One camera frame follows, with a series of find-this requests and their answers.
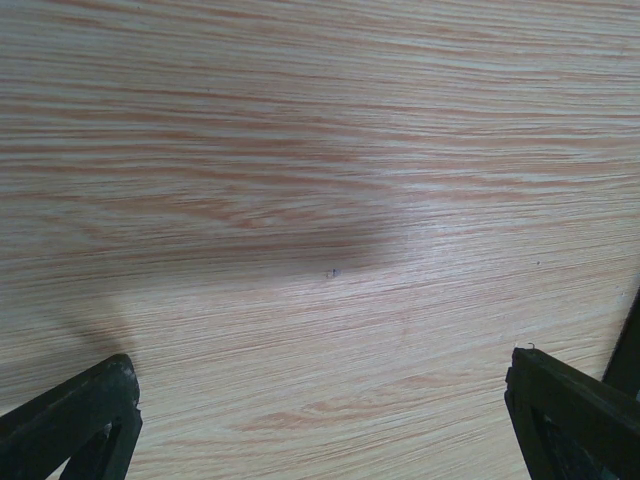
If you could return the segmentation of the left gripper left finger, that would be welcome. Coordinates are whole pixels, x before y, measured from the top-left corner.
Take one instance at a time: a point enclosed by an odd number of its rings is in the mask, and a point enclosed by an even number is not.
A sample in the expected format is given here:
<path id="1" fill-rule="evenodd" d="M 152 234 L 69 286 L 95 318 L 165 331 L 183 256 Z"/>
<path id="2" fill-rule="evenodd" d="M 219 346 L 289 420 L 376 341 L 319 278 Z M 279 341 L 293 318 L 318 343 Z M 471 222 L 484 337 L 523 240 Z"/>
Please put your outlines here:
<path id="1" fill-rule="evenodd" d="M 113 355 L 1 417 L 1 477 L 123 479 L 142 428 L 130 357 Z"/>

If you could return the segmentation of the folding chess board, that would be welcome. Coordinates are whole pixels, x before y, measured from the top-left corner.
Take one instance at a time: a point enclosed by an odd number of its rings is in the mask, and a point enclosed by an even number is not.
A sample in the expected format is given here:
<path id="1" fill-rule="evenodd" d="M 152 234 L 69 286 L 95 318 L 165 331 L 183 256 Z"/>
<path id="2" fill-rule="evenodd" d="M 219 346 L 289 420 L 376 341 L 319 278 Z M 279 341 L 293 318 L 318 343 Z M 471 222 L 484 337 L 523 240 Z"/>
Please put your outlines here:
<path id="1" fill-rule="evenodd" d="M 616 342 L 603 382 L 635 400 L 640 386 L 640 297 L 636 294 Z"/>

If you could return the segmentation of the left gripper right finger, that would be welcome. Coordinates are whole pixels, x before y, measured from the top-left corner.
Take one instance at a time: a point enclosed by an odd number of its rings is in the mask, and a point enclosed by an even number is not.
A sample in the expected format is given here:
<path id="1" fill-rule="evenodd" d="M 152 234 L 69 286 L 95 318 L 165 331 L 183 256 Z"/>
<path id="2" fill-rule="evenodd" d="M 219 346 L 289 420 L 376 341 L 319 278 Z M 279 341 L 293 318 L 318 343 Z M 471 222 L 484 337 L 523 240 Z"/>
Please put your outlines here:
<path id="1" fill-rule="evenodd" d="M 639 401 L 538 349 L 516 348 L 505 403 L 532 479 L 637 479 Z"/>

